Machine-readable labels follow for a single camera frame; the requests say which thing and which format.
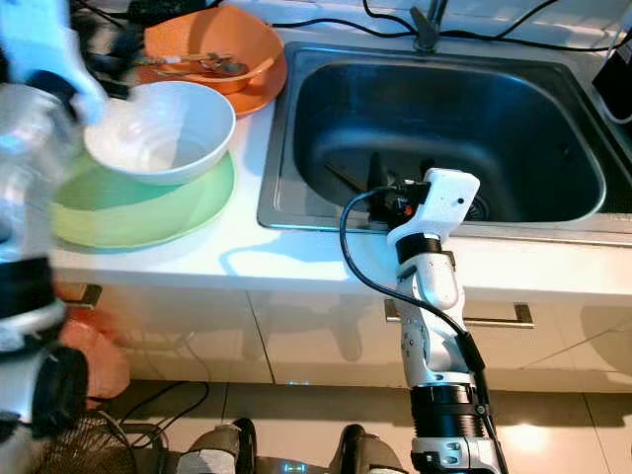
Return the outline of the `white ribbed bowl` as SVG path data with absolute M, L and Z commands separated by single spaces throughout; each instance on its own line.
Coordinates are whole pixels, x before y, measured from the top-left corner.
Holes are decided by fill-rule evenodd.
M 99 123 L 83 130 L 100 166 L 140 184 L 189 184 L 224 161 L 238 125 L 226 96 L 186 81 L 144 83 L 111 99 Z

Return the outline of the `black kitchen appliance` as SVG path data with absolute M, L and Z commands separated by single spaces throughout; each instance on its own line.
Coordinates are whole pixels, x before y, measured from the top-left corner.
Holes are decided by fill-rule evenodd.
M 618 46 L 606 55 L 592 84 L 600 95 L 606 118 L 632 126 L 632 43 Z

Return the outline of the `chopstick with silver end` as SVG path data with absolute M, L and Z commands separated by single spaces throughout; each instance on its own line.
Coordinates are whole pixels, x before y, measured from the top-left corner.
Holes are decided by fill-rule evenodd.
M 203 53 L 167 55 L 167 57 L 154 57 L 158 66 L 187 66 L 197 69 L 216 69 L 224 62 L 231 62 L 231 55 L 218 54 L 217 51 L 204 51 Z

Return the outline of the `black adapter box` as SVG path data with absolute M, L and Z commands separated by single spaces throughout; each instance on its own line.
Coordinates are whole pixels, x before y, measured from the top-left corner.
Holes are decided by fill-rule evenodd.
M 207 8 L 212 0 L 131 0 L 123 17 L 136 26 L 153 27 Z

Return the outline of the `metal spoon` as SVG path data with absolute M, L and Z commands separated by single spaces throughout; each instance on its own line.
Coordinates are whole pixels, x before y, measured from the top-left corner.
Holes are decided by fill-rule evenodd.
M 234 78 L 245 75 L 250 71 L 250 67 L 239 60 L 235 60 L 231 55 L 209 54 L 207 59 L 201 61 L 209 75 L 217 78 Z

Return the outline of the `orange bowl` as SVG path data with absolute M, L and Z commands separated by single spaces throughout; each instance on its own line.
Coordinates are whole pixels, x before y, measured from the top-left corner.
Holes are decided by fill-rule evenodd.
M 207 69 L 149 64 L 164 75 L 195 75 L 206 77 L 212 83 L 221 83 L 218 92 L 243 89 L 250 78 L 266 72 L 283 49 L 283 41 L 272 27 L 236 6 L 216 6 L 167 20 L 146 29 L 144 40 L 145 57 L 217 51 L 250 67 L 243 76 L 217 78 L 209 75 Z

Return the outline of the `stainless steel sink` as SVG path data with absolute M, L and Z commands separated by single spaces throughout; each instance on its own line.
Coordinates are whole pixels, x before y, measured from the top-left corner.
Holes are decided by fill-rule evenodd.
M 431 168 L 479 178 L 457 234 L 632 247 L 632 141 L 546 60 L 291 43 L 258 220 L 333 231 L 378 152 L 396 184 Z

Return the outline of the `white cabinet front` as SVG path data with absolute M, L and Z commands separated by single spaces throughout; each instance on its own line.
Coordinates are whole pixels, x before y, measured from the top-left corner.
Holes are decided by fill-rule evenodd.
M 399 325 L 374 296 L 249 294 L 281 384 L 403 387 Z M 471 333 L 496 391 L 632 393 L 632 307 L 527 302 L 534 329 Z

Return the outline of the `green plate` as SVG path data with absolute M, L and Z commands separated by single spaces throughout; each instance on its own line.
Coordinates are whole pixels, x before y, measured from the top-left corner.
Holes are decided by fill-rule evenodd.
M 235 163 L 226 157 L 189 184 L 141 184 L 82 153 L 54 196 L 51 235 L 98 250 L 154 247 L 182 238 L 216 218 L 230 202 Z

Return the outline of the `robot right leg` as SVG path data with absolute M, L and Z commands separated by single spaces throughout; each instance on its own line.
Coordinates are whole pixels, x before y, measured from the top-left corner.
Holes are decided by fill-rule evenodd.
M 360 424 L 342 430 L 330 474 L 408 474 L 387 442 L 367 433 Z

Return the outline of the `robot leg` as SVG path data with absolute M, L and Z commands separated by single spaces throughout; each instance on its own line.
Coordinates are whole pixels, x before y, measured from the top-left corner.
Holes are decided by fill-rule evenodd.
M 218 425 L 178 457 L 176 474 L 256 474 L 257 431 L 248 417 Z
M 342 430 L 330 474 L 408 474 L 387 442 L 367 433 L 360 424 Z

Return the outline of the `red plastic bag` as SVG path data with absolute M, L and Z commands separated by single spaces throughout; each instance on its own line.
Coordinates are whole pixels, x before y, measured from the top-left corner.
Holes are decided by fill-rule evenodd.
M 129 387 L 131 365 L 119 345 L 118 321 L 105 310 L 68 307 L 60 342 L 81 351 L 89 364 L 89 405 L 99 406 Z

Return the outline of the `robot left leg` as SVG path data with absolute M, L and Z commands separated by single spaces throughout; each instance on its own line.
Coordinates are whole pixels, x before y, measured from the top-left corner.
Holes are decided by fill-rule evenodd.
M 256 474 L 257 431 L 248 417 L 218 425 L 178 457 L 176 474 Z

